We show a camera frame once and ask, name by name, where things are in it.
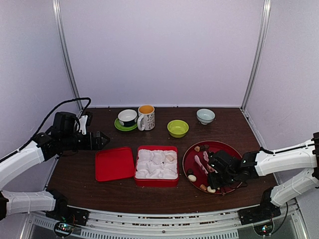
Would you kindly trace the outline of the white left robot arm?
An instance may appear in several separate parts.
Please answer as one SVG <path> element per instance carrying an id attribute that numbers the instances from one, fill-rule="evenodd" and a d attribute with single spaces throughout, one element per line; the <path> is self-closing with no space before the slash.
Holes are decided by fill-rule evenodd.
<path id="1" fill-rule="evenodd" d="M 97 151 L 110 142 L 100 131 L 87 131 L 92 116 L 57 112 L 46 132 L 36 133 L 25 146 L 0 160 L 1 219 L 37 211 L 48 212 L 61 221 L 70 219 L 67 198 L 56 190 L 47 190 L 45 184 L 66 151 Z"/>

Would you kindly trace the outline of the light brown chocolate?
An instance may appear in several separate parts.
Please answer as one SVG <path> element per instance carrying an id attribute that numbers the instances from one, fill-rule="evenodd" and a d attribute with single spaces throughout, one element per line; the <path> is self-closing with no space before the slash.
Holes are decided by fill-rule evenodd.
<path id="1" fill-rule="evenodd" d="M 166 155 L 165 158 L 167 162 L 173 162 L 175 160 L 175 157 L 173 155 Z"/>

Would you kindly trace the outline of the red tin box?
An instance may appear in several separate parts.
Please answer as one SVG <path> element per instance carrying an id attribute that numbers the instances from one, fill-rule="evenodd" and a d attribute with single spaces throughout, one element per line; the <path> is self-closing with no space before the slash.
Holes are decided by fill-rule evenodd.
<path id="1" fill-rule="evenodd" d="M 138 148 L 134 180 L 140 187 L 175 187 L 179 181 L 175 146 L 143 145 Z"/>

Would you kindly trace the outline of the tan caramel chocolate front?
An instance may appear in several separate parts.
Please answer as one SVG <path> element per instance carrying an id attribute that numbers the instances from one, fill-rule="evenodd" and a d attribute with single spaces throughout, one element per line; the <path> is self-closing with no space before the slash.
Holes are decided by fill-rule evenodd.
<path id="1" fill-rule="evenodd" d="M 207 187 L 204 184 L 200 185 L 200 189 L 203 190 L 203 191 L 207 191 Z"/>

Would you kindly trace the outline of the white spiral chocolate front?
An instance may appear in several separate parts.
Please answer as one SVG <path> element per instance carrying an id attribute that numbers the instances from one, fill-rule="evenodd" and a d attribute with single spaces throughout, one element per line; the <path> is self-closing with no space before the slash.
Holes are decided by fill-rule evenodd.
<path id="1" fill-rule="evenodd" d="M 207 191 L 209 193 L 215 193 L 216 192 L 216 189 L 212 189 L 210 186 L 207 187 Z"/>

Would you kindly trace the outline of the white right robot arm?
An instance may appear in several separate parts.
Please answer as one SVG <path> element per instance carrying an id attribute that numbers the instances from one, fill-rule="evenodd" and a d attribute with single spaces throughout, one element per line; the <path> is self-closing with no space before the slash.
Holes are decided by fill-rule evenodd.
<path id="1" fill-rule="evenodd" d="M 260 148 L 246 152 L 241 160 L 220 150 L 209 157 L 208 184 L 212 189 L 245 182 L 268 174 L 293 169 L 302 169 L 296 176 L 283 184 L 265 191 L 263 203 L 256 208 L 259 219 L 267 219 L 274 211 L 290 199 L 319 185 L 319 134 L 304 143 L 273 151 Z"/>

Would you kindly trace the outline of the lime green bowl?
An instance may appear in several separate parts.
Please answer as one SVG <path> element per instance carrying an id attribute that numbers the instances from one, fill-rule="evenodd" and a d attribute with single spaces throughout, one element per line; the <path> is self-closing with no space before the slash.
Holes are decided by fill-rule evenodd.
<path id="1" fill-rule="evenodd" d="M 182 138 L 189 130 L 189 125 L 183 120 L 172 120 L 167 124 L 167 130 L 172 137 Z"/>

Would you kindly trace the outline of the aluminium frame post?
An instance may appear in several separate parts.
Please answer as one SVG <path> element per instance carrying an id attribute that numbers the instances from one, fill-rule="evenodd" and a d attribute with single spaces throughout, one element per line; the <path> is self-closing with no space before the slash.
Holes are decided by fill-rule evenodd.
<path id="1" fill-rule="evenodd" d="M 80 98 L 78 87 L 74 78 L 74 73 L 70 61 L 70 56 L 67 48 L 67 42 L 65 38 L 65 32 L 64 32 L 64 26 L 63 26 L 63 20 L 62 20 L 62 13 L 61 13 L 61 7 L 60 7 L 60 1 L 59 0 L 53 0 L 53 13 L 55 17 L 55 22 L 57 26 L 57 31 L 59 35 L 60 45 L 62 49 L 62 59 L 65 65 L 67 78 L 70 83 L 71 91 L 73 93 L 74 98 Z"/>
<path id="2" fill-rule="evenodd" d="M 261 24 L 260 24 L 260 30 L 259 30 L 259 36 L 258 36 L 255 56 L 254 56 L 253 65 L 252 65 L 250 76 L 249 76 L 248 85 L 247 85 L 244 99 L 243 99 L 243 102 L 241 105 L 241 110 L 243 112 L 246 111 L 246 109 L 247 109 L 248 102 L 249 102 L 250 96 L 252 94 L 253 86 L 254 86 L 254 83 L 255 83 L 255 80 L 257 77 L 260 61 L 262 58 L 262 52 L 263 52 L 263 48 L 264 48 L 264 45 L 266 42 L 269 21 L 270 21 L 270 15 L 271 15 L 271 3 L 272 3 L 271 0 L 264 0 L 263 12 L 262 12 L 262 17 L 261 17 Z"/>

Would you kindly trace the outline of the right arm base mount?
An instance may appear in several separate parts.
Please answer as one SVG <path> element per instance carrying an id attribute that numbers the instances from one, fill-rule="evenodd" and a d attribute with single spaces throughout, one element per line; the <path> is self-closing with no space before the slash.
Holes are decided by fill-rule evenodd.
<path id="1" fill-rule="evenodd" d="M 252 224 L 257 235 L 266 237 L 275 231 L 273 219 L 281 215 L 278 207 L 255 206 L 238 211 L 241 225 Z"/>

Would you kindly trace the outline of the red tin lid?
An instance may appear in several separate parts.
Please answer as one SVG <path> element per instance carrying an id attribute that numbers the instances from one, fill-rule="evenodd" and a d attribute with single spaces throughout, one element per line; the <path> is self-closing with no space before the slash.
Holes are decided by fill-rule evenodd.
<path id="1" fill-rule="evenodd" d="M 98 182 L 132 178 L 134 173 L 135 165 L 130 147 L 101 150 L 95 155 L 95 179 Z"/>

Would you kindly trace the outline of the white dark-banded cup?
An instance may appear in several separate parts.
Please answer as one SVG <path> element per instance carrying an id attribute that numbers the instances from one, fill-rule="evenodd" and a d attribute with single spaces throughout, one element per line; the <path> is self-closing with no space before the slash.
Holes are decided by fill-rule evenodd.
<path id="1" fill-rule="evenodd" d="M 124 127 L 131 127 L 137 123 L 138 113 L 132 109 L 126 109 L 118 114 L 118 120 L 120 125 Z"/>

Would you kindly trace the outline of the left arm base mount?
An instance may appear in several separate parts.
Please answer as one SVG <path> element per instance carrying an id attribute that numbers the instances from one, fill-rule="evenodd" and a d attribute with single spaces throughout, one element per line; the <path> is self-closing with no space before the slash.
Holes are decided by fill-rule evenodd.
<path id="1" fill-rule="evenodd" d="M 81 226 L 86 226 L 89 211 L 67 207 L 64 212 L 51 211 L 46 212 L 45 215 L 57 221 L 53 226 L 53 231 L 58 237 L 65 238 L 79 231 Z"/>

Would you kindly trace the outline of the white spiral chocolate left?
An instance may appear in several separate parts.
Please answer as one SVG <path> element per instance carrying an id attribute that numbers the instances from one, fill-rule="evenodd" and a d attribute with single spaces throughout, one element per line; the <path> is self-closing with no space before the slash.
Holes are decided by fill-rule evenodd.
<path id="1" fill-rule="evenodd" d="M 195 182 L 195 181 L 197 180 L 197 177 L 194 176 L 194 175 L 192 175 L 192 174 L 190 174 L 190 175 L 188 175 L 188 179 L 189 179 L 189 181 L 191 181 L 191 182 Z"/>

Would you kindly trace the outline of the patterned mug yellow inside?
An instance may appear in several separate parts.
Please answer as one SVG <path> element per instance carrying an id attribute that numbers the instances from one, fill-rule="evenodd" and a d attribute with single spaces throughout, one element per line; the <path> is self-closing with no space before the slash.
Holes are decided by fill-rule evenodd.
<path id="1" fill-rule="evenodd" d="M 155 127 L 155 108 L 151 105 L 144 105 L 138 108 L 138 130 L 152 130 Z"/>

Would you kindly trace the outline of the round red tray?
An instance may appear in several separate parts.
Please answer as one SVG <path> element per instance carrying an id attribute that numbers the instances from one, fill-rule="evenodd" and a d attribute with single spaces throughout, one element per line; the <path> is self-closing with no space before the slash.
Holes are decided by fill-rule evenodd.
<path id="1" fill-rule="evenodd" d="M 202 145 L 205 145 L 205 144 L 209 144 L 209 147 L 205 147 L 206 148 L 205 150 L 201 150 L 200 152 L 196 152 L 194 150 L 196 146 L 201 147 Z M 208 154 L 210 152 L 217 152 L 219 150 L 224 150 L 228 152 L 230 155 L 236 156 L 242 159 L 242 156 L 240 155 L 240 153 L 233 147 L 225 143 L 222 143 L 219 141 L 213 141 L 213 140 L 201 141 L 192 145 L 185 152 L 183 156 L 182 168 L 183 168 L 185 176 L 188 177 L 189 174 L 187 173 L 187 171 L 188 169 L 192 169 L 194 172 L 193 175 L 197 177 L 197 180 L 195 182 L 191 182 L 191 181 L 189 182 L 191 182 L 193 186 L 195 186 L 197 189 L 199 189 L 202 192 L 209 193 L 208 191 L 201 190 L 200 185 L 204 184 L 206 187 L 208 187 L 209 186 L 207 182 L 208 173 L 214 172 L 214 170 L 208 166 Z M 212 194 L 224 196 L 225 194 L 231 193 L 235 190 L 236 189 L 231 189 L 227 187 L 222 189 L 216 189 L 216 192 Z"/>

